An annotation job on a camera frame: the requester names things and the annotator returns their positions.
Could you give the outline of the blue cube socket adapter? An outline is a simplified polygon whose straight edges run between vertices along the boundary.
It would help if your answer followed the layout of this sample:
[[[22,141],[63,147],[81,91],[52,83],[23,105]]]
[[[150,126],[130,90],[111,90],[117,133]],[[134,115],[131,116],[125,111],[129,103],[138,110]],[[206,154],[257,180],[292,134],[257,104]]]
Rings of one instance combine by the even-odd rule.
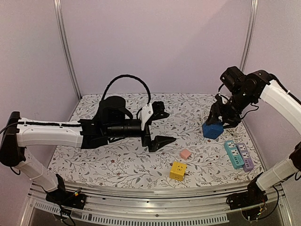
[[[217,139],[224,132],[224,128],[221,122],[210,125],[207,125],[206,122],[204,122],[202,131],[205,138]]]

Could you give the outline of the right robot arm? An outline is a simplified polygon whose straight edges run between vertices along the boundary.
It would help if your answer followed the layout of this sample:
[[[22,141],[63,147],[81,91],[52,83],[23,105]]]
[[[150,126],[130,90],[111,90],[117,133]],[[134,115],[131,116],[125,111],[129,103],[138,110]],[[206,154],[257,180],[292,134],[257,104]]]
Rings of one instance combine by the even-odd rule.
[[[215,96],[209,116],[202,126],[206,138],[217,138],[224,129],[235,128],[242,120],[242,111],[259,100],[269,104],[280,113],[298,132],[301,130],[301,102],[288,91],[278,78],[264,70],[248,75],[236,66],[229,67],[220,76],[223,86],[231,97],[223,101],[220,94]],[[258,175],[247,186],[243,201],[254,205],[273,185],[291,177],[301,169],[301,145],[286,159],[276,163],[271,169]]]

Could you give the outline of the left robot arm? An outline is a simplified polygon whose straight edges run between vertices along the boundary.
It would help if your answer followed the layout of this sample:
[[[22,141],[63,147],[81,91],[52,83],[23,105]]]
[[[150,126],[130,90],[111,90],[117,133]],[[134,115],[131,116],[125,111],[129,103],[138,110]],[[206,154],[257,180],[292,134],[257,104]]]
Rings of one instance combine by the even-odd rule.
[[[151,137],[153,121],[167,118],[164,103],[150,100],[136,115],[126,108],[120,96],[103,95],[94,117],[70,122],[35,121],[12,112],[7,125],[1,130],[0,162],[30,180],[37,182],[47,196],[59,204],[66,204],[73,193],[65,189],[60,175],[49,172],[27,150],[34,145],[61,145],[80,149],[95,149],[125,138],[140,138],[150,152],[175,141],[174,137]]]

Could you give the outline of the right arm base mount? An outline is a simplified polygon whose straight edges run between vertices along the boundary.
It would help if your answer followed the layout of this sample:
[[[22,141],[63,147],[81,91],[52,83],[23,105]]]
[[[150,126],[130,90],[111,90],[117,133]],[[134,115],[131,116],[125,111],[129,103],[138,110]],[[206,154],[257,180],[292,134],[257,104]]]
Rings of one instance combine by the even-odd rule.
[[[268,197],[260,189],[248,189],[245,192],[233,193],[227,196],[226,204],[231,210],[245,208],[256,204],[264,203]]]

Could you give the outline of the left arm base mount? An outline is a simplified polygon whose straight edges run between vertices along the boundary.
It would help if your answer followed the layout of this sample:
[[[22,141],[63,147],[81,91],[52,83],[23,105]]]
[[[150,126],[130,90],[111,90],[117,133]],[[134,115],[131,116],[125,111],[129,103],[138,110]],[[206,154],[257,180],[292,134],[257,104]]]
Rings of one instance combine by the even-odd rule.
[[[58,188],[52,192],[45,192],[46,200],[59,206],[66,206],[83,210],[86,204],[87,196],[80,189],[75,192],[66,191]]]

